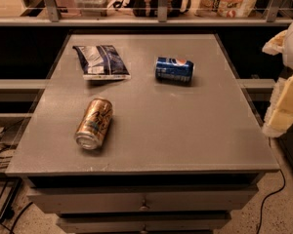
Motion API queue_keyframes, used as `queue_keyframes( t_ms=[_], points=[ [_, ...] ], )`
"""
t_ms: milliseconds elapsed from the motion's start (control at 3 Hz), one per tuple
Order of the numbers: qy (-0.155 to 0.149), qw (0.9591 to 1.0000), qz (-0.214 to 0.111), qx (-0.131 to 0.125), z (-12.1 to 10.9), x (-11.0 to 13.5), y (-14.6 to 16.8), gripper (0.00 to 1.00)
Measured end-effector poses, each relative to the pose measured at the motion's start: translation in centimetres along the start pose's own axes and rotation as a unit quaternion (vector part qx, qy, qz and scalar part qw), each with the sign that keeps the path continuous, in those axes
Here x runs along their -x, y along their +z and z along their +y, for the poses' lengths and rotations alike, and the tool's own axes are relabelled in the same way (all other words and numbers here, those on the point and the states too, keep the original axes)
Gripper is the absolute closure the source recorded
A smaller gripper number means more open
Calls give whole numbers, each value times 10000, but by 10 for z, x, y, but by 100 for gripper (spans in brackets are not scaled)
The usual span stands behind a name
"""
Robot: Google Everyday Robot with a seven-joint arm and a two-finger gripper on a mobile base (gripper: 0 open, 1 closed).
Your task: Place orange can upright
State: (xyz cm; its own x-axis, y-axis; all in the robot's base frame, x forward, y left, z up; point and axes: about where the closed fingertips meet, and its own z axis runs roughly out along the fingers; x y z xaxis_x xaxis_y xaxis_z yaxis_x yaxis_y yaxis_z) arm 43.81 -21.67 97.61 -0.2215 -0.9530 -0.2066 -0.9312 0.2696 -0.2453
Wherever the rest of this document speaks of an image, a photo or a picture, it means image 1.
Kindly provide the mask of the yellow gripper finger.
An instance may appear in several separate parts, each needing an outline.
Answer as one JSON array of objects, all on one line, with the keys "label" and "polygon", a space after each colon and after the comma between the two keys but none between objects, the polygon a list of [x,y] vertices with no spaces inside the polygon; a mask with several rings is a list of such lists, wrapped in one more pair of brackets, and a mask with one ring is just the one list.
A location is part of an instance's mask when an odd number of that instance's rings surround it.
[{"label": "yellow gripper finger", "polygon": [[264,45],[264,47],[262,48],[262,52],[272,56],[275,56],[277,54],[285,55],[286,52],[284,49],[284,41],[286,34],[286,30],[277,33]]},{"label": "yellow gripper finger", "polygon": [[293,75],[277,80],[270,103],[262,131],[267,137],[280,137],[293,125]]}]

